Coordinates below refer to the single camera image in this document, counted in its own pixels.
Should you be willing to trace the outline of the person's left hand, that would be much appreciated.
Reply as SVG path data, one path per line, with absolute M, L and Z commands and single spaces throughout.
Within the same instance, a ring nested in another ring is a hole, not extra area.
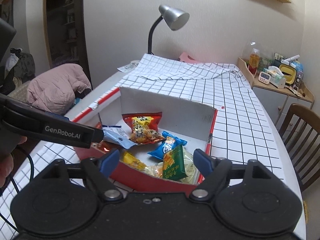
M 0 187 L 3 187 L 5 184 L 6 179 L 8 178 L 9 174 L 14 169 L 14 159 L 12 153 L 6 156 L 3 160 L 1 160 L 0 166 Z

